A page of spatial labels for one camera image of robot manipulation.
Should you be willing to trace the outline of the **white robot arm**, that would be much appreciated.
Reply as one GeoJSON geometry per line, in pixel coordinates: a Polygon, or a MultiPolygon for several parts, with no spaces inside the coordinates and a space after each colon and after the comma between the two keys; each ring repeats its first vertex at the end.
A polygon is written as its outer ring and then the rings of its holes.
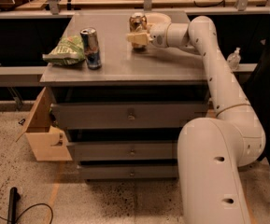
{"type": "Polygon", "coordinates": [[[197,50],[215,116],[189,121],[178,137],[178,175],[185,224],[251,224],[238,168],[259,158],[265,133],[222,55],[213,21],[155,23],[126,36],[137,45],[197,50]]]}

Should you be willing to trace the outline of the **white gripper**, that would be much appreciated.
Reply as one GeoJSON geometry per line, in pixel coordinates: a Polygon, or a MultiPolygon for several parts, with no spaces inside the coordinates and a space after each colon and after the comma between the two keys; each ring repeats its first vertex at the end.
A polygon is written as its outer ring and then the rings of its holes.
{"type": "Polygon", "coordinates": [[[126,35],[128,42],[133,44],[146,46],[151,42],[155,47],[167,48],[167,30],[169,23],[156,23],[151,26],[149,33],[147,32],[133,32],[126,35]]]}

